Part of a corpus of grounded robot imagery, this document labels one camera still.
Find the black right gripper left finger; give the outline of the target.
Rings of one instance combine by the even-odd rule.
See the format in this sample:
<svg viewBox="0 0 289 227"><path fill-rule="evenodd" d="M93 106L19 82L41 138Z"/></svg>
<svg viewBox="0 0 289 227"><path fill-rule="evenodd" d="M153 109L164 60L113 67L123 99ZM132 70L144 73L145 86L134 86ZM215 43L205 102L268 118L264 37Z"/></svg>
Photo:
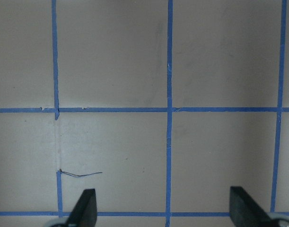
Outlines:
<svg viewBox="0 0 289 227"><path fill-rule="evenodd" d="M66 220L67 227L94 227L97 221L95 189L85 189Z"/></svg>

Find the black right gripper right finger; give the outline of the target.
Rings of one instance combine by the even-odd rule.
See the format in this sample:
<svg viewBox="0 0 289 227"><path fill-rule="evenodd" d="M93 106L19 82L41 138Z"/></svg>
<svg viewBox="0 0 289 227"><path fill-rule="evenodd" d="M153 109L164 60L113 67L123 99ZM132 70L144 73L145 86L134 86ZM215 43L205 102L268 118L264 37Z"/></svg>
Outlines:
<svg viewBox="0 0 289 227"><path fill-rule="evenodd" d="M273 227L269 215L241 187L231 186L229 216L236 227Z"/></svg>

